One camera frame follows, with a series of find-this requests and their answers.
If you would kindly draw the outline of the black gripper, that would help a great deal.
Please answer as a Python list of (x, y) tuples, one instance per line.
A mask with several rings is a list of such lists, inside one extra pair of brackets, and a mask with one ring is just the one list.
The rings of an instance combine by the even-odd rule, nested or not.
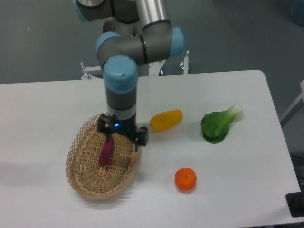
[(101, 114), (97, 121), (97, 131), (106, 135), (108, 143), (112, 140), (114, 133), (127, 137), (135, 143), (135, 150), (138, 151), (140, 146), (146, 146), (148, 142), (148, 128), (138, 128), (135, 118), (136, 115), (133, 115), (129, 119), (119, 120), (115, 114)]

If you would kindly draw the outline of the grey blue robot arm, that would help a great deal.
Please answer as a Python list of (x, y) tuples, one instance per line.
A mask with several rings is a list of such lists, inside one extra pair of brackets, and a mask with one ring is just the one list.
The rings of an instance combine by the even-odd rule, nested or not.
[(145, 146), (148, 130), (136, 126), (138, 66), (181, 56), (182, 30), (171, 25), (163, 0), (75, 0), (73, 5), (82, 21), (113, 18), (124, 25), (140, 23), (141, 29), (133, 35), (124, 36), (113, 28), (96, 41), (108, 106), (97, 129), (108, 140), (116, 133), (136, 147)]

